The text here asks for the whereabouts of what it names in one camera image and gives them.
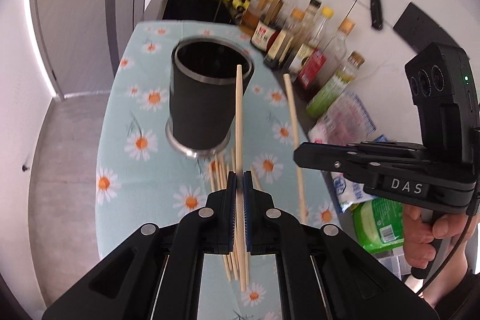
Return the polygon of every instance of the camera lens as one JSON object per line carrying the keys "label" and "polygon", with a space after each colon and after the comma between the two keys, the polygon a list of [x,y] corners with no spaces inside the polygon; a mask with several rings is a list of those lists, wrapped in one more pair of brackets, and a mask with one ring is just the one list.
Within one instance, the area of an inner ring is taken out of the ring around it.
{"label": "camera lens", "polygon": [[431,80],[433,81],[433,84],[438,91],[443,90],[443,86],[445,86],[445,81],[443,79],[443,74],[437,65],[434,65],[431,69]]}
{"label": "camera lens", "polygon": [[413,95],[419,94],[419,86],[413,76],[410,78],[410,88],[412,89]]}
{"label": "camera lens", "polygon": [[428,75],[424,70],[421,70],[418,74],[418,77],[420,79],[421,92],[423,93],[423,95],[428,97],[431,93],[430,79],[428,78]]}

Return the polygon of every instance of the sink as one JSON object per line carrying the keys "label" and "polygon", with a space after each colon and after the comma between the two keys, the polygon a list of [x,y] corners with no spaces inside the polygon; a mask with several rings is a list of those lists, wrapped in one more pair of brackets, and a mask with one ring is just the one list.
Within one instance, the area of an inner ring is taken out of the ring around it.
{"label": "sink", "polygon": [[227,6],[219,0],[167,0],[163,19],[186,19],[234,25]]}
{"label": "sink", "polygon": [[143,20],[152,19],[235,24],[227,2],[219,0],[152,0]]}

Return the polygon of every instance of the green bottle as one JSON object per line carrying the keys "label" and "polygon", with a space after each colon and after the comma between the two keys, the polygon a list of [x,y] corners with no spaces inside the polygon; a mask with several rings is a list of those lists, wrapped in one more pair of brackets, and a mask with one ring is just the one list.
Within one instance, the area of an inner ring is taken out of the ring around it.
{"label": "green bottle", "polygon": [[325,86],[313,97],[307,105],[307,113],[312,118],[319,118],[325,114],[330,105],[335,102],[345,87],[355,79],[358,69],[365,59],[358,52],[353,51],[350,57],[342,62],[335,74]]}

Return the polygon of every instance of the black cable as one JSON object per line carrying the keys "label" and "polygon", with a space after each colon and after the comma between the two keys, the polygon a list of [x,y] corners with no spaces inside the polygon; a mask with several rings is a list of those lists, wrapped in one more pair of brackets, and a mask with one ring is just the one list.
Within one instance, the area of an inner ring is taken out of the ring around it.
{"label": "black cable", "polygon": [[463,242],[463,239],[465,238],[469,228],[470,228],[470,224],[472,222],[472,219],[473,219],[473,216],[469,216],[468,219],[466,220],[466,223],[465,223],[465,227],[463,228],[463,231],[462,233],[460,234],[460,237],[458,238],[457,242],[455,243],[455,245],[453,246],[452,250],[450,251],[450,253],[448,254],[448,256],[445,258],[445,260],[443,261],[443,263],[440,265],[440,267],[437,269],[436,272],[433,273],[433,275],[431,276],[431,278],[429,278],[429,280],[422,286],[422,288],[417,292],[418,295],[420,295],[421,293],[423,293],[425,291],[425,289],[427,287],[430,286],[430,284],[434,281],[434,279],[436,277],[438,277],[438,274],[440,274],[442,272],[442,270],[445,268],[445,266],[447,265],[447,263],[449,262],[450,259],[453,258],[453,255],[455,255],[455,252],[457,252],[458,248],[460,247],[460,245],[462,244]]}

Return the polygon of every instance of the black cup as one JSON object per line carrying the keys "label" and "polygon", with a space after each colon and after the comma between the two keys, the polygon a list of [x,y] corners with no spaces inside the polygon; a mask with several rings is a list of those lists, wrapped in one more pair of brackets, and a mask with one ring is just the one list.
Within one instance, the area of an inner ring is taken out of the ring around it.
{"label": "black cup", "polygon": [[183,40],[173,50],[166,136],[174,149],[207,157],[227,146],[235,116],[237,64],[242,66],[245,92],[254,64],[236,44],[202,36]]}

